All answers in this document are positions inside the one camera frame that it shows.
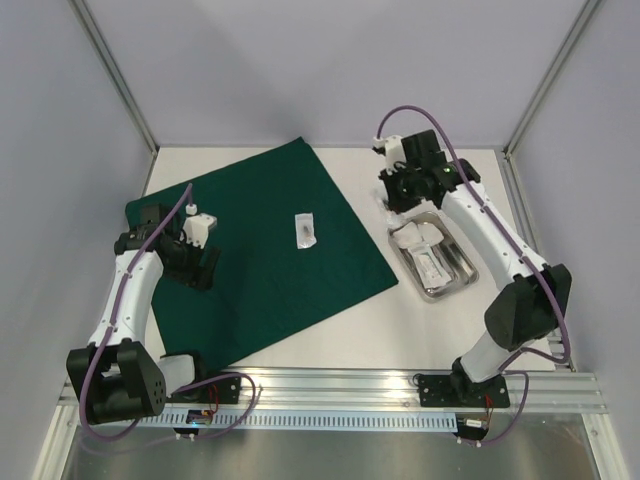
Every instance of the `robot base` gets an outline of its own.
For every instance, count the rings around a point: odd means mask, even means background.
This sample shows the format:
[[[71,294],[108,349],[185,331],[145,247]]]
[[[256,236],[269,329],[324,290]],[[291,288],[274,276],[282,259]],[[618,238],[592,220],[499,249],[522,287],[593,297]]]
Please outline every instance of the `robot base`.
[[[195,367],[195,380],[193,383],[198,383],[209,378],[217,377],[227,372],[208,371],[207,367],[202,360],[202,357],[196,350],[185,350],[178,353],[173,353],[170,356],[190,355],[193,357],[193,364]],[[218,392],[218,404],[220,405],[237,405],[240,398],[240,377],[226,378],[224,380],[218,380],[215,383],[206,385],[204,387],[196,388],[193,390],[187,390],[186,392],[176,393],[171,396],[172,403],[209,403],[210,388],[213,385],[216,386]]]
[[[509,391],[502,375],[493,377],[486,382],[471,382],[462,367],[460,359],[453,365],[449,375],[415,376],[418,386],[420,406],[423,408],[486,408],[487,396],[491,399],[493,408],[509,408]]]

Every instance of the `small package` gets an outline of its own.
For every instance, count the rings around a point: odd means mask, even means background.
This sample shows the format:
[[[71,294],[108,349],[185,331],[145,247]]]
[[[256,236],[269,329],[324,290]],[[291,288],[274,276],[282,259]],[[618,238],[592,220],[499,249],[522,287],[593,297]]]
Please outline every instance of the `small package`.
[[[424,288],[444,287],[451,281],[451,275],[442,266],[427,242],[409,247],[408,251],[413,257]]]
[[[313,231],[313,213],[296,215],[296,242],[298,249],[313,247],[317,240]]]

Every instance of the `black bracket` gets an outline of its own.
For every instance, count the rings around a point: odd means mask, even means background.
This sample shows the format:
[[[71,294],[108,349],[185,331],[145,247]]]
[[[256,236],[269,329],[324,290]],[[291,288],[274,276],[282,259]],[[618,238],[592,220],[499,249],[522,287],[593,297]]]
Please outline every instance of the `black bracket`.
[[[462,399],[451,383],[450,375],[418,374],[414,377],[414,383],[418,386],[420,406],[424,408],[486,408],[485,395],[493,402],[493,408],[511,406],[507,382],[502,376],[484,382],[482,388],[474,389]]]
[[[178,435],[182,435],[185,437],[188,437],[191,434],[195,436],[195,435],[198,435],[198,433],[200,433],[199,428],[174,428],[173,431],[176,432]]]
[[[164,205],[146,205],[140,209],[140,223],[120,235],[114,245],[116,255],[127,250],[137,250],[151,236],[171,209]],[[164,267],[163,276],[199,291],[213,287],[213,273],[220,257],[220,249],[210,247],[205,250],[187,243],[182,223],[177,214],[162,233],[148,247],[155,251]]]
[[[211,372],[205,378],[213,378],[224,372]],[[216,386],[218,394],[218,404],[237,405],[240,398],[240,377],[226,378],[214,383],[210,383],[193,391],[177,393],[171,396],[172,403],[210,403],[209,388]]]
[[[77,398],[96,352],[91,344],[67,356],[67,372]],[[119,373],[107,374],[112,365],[118,365]],[[106,347],[89,381],[86,411],[91,425],[160,415],[164,408],[164,376],[140,342],[125,339]]]
[[[465,424],[465,417],[463,415],[456,415],[456,424],[458,425],[458,431],[454,432],[456,437],[464,438],[465,440],[472,440],[479,442],[484,440],[484,437],[489,433],[487,426],[472,427]]]

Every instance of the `red wire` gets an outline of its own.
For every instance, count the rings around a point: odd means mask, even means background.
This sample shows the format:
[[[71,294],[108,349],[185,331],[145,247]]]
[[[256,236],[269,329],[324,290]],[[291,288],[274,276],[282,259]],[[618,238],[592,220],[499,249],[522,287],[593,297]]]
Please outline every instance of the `red wire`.
[[[216,385],[212,385],[213,389],[216,392],[216,409],[214,410],[211,407],[211,400],[213,400],[213,393],[211,392],[211,387],[208,388],[208,392],[209,392],[209,411],[211,412],[211,415],[214,415],[215,413],[218,412],[218,409],[220,408],[220,399],[218,398],[218,387],[216,387]]]
[[[484,398],[487,402],[487,428],[489,428],[489,425],[491,425],[491,417],[493,417],[493,400],[491,400],[491,397],[489,396],[489,394],[484,395]]]

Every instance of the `mounting plate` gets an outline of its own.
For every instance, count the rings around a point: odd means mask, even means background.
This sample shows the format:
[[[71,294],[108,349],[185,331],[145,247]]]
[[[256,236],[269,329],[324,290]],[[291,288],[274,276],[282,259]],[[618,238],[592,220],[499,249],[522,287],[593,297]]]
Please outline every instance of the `mounting plate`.
[[[469,395],[465,401],[460,400],[457,392],[451,385],[449,375],[422,375],[414,377],[420,395],[420,406],[425,408],[486,408],[487,400],[485,395],[489,395],[493,402],[493,408],[509,408],[509,392],[507,382],[503,377],[496,377],[490,385],[482,390]]]
[[[220,372],[211,372],[206,378],[212,378],[220,375]],[[218,390],[218,403],[220,405],[237,405],[240,397],[240,382],[241,378],[226,378],[224,380],[218,380],[215,385]],[[177,393],[172,395],[172,403],[209,403],[209,391],[208,387],[200,387],[193,392],[187,391],[184,394]]]

